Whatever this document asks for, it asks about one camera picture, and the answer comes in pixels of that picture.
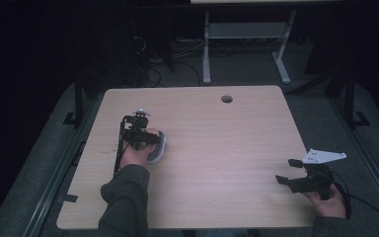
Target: white metal stand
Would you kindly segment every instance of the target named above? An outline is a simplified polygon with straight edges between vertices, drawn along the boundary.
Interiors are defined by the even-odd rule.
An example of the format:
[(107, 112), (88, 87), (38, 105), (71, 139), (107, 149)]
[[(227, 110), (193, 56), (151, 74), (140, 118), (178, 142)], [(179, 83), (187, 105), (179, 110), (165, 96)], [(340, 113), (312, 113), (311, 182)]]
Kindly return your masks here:
[(208, 57), (209, 39), (277, 39), (281, 38), (278, 51), (272, 53), (276, 68), (283, 83), (290, 83), (282, 55), (290, 36), (296, 11), (291, 11), (287, 22), (276, 23), (210, 23), (209, 13), (205, 13), (204, 55), (202, 57), (203, 83), (211, 83), (210, 61)]

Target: floor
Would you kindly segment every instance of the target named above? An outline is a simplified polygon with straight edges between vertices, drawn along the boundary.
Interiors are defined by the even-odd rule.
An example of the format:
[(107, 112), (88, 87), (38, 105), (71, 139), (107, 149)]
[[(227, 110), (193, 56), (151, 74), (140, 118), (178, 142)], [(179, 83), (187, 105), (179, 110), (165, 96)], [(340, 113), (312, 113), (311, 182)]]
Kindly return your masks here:
[[(195, 44), (177, 45), (176, 52), (196, 45), (191, 43)], [(270, 54), (277, 46), (278, 41), (232, 42), (227, 47), (219, 44), (212, 51), (210, 86), (277, 85), (288, 92), (316, 77), (303, 73), (313, 45), (292, 42), (283, 57), (292, 83), (283, 84)], [(164, 64), (153, 65), (148, 71), (147, 86), (198, 86), (202, 79), (200, 53), (177, 58), (175, 62), (175, 72)], [(370, 157), (379, 171), (379, 112), (370, 94), (356, 85), (355, 110), (363, 112), (371, 125), (351, 129), (340, 113), (343, 97), (326, 98), (327, 84), (302, 95), (286, 96), (305, 147), (346, 153), (348, 157), (330, 164), (331, 169), (342, 176), (352, 194), (379, 208), (374, 166), (368, 165)], [(0, 209), (0, 236), (97, 236), (95, 230), (61, 230), (56, 219), (103, 97), (84, 96), (85, 117), (76, 128), (63, 124), (66, 115), (74, 112), (73, 85), (59, 99)], [(379, 213), (362, 202), (352, 201), (350, 222), (357, 236), (379, 236)], [(263, 237), (311, 235), (310, 228), (260, 229), (260, 233)]]

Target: sleeve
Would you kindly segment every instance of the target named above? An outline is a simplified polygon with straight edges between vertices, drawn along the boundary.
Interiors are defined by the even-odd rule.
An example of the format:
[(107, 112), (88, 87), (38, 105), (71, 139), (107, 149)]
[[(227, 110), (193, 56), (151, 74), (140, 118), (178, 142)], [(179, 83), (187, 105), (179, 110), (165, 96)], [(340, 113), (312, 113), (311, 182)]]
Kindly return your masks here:
[(317, 216), (313, 223), (313, 237), (353, 236), (349, 221), (342, 218)]
[(149, 172), (128, 165), (101, 187), (108, 206), (98, 225), (99, 236), (147, 236)]

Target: person's left hand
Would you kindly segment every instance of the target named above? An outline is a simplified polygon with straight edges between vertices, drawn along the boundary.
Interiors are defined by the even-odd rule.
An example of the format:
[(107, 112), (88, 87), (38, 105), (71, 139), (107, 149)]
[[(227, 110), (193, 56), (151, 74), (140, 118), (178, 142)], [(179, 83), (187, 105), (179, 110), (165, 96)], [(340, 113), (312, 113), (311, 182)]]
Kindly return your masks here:
[[(147, 128), (147, 132), (159, 135), (159, 131), (154, 128)], [(156, 144), (146, 145), (144, 142), (140, 143), (139, 150), (135, 150), (128, 142), (124, 141), (122, 144), (122, 149), (124, 150), (121, 161), (119, 162), (119, 170), (127, 165), (139, 165), (146, 166), (147, 156), (153, 152), (156, 148)]]

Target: background table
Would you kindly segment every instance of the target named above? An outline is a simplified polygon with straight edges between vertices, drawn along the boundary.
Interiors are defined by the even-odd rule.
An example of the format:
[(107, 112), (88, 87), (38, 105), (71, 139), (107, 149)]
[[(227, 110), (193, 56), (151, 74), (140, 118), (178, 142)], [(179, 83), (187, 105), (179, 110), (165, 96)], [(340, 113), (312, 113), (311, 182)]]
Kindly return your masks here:
[(275, 180), (305, 177), (287, 163), (306, 154), (301, 137), (280, 89), (256, 86), (107, 91), (68, 192), (78, 198), (64, 203), (59, 228), (98, 227), (119, 123), (140, 107), (168, 139), (148, 166), (149, 228), (311, 226), (312, 205)]

